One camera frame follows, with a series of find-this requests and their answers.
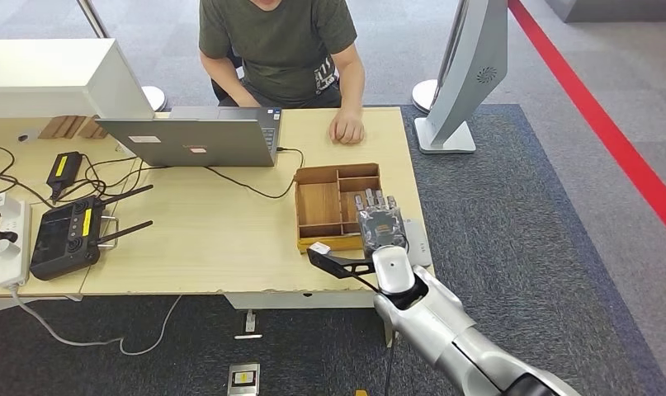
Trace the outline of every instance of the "laptop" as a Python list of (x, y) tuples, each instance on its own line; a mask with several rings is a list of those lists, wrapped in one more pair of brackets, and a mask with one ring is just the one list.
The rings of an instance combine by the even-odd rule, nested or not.
[(279, 108), (175, 107), (170, 118), (98, 119), (153, 167), (273, 167)]

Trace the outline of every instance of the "robotic arm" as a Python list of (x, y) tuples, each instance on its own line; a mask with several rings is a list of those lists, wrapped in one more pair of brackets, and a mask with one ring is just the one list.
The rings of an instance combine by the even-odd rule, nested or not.
[(400, 210), (389, 198), (388, 206), (382, 198), (367, 199), (361, 210), (357, 200), (365, 259), (334, 257), (316, 243), (308, 250), (311, 263), (338, 278), (376, 272), (376, 312), (466, 396), (579, 396), (555, 375), (493, 344), (456, 295), (410, 262)]

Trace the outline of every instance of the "white cable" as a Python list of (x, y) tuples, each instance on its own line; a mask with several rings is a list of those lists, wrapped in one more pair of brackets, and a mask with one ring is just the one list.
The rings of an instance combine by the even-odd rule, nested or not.
[(48, 330), (51, 336), (58, 340), (59, 342), (62, 342), (65, 345), (70, 345), (72, 347), (95, 347), (95, 346), (102, 346), (102, 345), (109, 345), (112, 344), (113, 342), (119, 342), (119, 350), (121, 353), (127, 356), (139, 356), (143, 355), (144, 353), (148, 353), (155, 349), (155, 347), (160, 344), (160, 342), (163, 340), (163, 335), (165, 334), (165, 327), (168, 324), (168, 320), (170, 319), (170, 315), (172, 314), (172, 311), (175, 309), (177, 306), (177, 303), (179, 300), (182, 298), (181, 295), (175, 299), (175, 302), (172, 303), (172, 307), (168, 311), (168, 314), (165, 316), (165, 320), (163, 321), (163, 329), (160, 331), (160, 337), (158, 337), (158, 340), (151, 346), (150, 348), (144, 350), (144, 351), (139, 351), (139, 352), (128, 352), (124, 350), (124, 338), (114, 338), (113, 340), (109, 341), (98, 341), (98, 342), (75, 342), (75, 341), (70, 341), (66, 340), (65, 338), (62, 338), (61, 336), (58, 335), (58, 333), (55, 332), (55, 330), (39, 315), (35, 310), (29, 308), (24, 302), (21, 301), (19, 298), (19, 294), (17, 293), (17, 286), (14, 286), (10, 288), (10, 291), (12, 292), (12, 298), (14, 301), (19, 305), (19, 308), (23, 309), (26, 311), (29, 315), (33, 316), (38, 320), (45, 328)]
[(168, 320), (170, 319), (170, 315), (172, 314), (172, 311), (175, 309), (175, 307), (177, 307), (177, 303), (179, 303), (179, 300), (181, 298), (182, 298), (182, 296), (179, 295), (177, 297), (177, 299), (175, 299), (175, 302), (172, 303), (172, 307), (170, 307), (170, 310), (168, 311), (168, 314), (165, 315), (165, 320), (163, 321), (163, 329), (160, 330), (160, 337), (158, 337), (158, 340), (153, 344), (152, 347), (146, 349), (145, 351), (127, 352), (127, 351), (124, 351), (124, 338), (121, 338), (121, 342), (119, 342), (119, 350), (121, 351), (121, 353), (123, 353), (124, 355), (127, 355), (127, 356), (138, 356), (138, 355), (143, 355), (144, 353), (148, 353), (148, 352), (152, 351), (153, 349), (155, 349), (155, 347), (157, 347), (158, 344), (163, 340), (163, 335), (165, 334), (165, 326), (168, 325)]

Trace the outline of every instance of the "white power strip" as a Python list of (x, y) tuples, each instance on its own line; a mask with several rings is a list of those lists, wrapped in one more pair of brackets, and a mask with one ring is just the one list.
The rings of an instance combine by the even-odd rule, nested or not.
[(14, 200), (4, 194), (0, 196), (0, 231), (17, 234), (14, 243), (0, 241), (0, 287), (8, 288), (24, 285), (29, 279), (31, 206), (23, 200)]

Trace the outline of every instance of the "red floor stripe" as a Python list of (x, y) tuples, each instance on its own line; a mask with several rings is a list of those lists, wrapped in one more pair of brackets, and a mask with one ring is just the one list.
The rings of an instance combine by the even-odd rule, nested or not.
[(593, 94), (580, 81), (578, 75), (554, 47), (554, 44), (537, 25), (520, 0), (508, 0), (508, 6), (515, 19), (517, 19), (517, 23), (527, 34), (527, 38), (556, 76), (561, 87), (569, 95), (580, 114), (590, 124), (590, 127), (615, 158), (624, 173), (666, 225), (665, 184), (636, 151), (634, 145), (616, 126)]

